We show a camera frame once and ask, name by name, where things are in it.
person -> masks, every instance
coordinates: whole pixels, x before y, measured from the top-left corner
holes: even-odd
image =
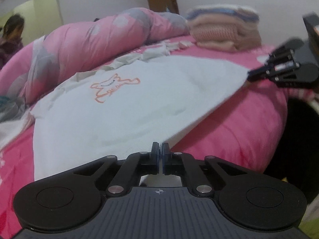
[[[0,37],[0,70],[21,48],[22,32],[25,20],[19,14],[11,16],[3,27],[3,36]]]

folded clothes stack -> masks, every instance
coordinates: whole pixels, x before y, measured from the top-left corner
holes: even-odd
[[[236,52],[261,45],[259,15],[250,7],[198,6],[188,11],[187,23],[199,47]]]

green fabric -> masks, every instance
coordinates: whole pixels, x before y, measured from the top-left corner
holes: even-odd
[[[311,239],[319,239],[319,218],[301,223],[299,228]]]

purple clothing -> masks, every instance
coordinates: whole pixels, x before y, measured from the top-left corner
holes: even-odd
[[[11,59],[11,57],[14,56],[15,53],[23,48],[21,40],[22,39],[17,41],[7,41],[3,38],[0,38],[0,70]]]

metal pin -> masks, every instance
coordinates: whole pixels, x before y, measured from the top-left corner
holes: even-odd
[[[196,190],[200,193],[208,193],[212,191],[212,187],[208,185],[199,185]]]
[[[118,193],[121,193],[122,191],[124,191],[124,188],[122,186],[113,185],[113,186],[108,188],[108,191],[110,193],[113,193],[113,194],[118,194]]]

